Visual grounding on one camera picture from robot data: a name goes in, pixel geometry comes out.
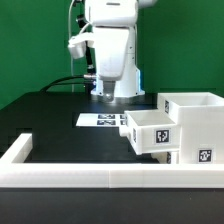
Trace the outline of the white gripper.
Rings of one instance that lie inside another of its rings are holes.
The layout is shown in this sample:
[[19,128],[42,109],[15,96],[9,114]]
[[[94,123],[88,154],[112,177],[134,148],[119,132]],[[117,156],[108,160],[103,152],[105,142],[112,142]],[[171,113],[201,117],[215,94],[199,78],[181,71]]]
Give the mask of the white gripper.
[[85,18],[92,25],[97,75],[104,81],[105,101],[114,100],[114,81],[122,77],[130,29],[137,16],[137,0],[85,1]]

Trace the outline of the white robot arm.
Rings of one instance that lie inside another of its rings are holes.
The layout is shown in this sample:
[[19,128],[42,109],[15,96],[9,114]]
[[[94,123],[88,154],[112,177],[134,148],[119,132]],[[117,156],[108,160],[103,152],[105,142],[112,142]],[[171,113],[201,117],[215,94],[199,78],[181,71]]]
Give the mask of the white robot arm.
[[85,0],[85,19],[92,26],[96,61],[94,98],[106,102],[142,96],[136,67],[138,11],[158,0]]

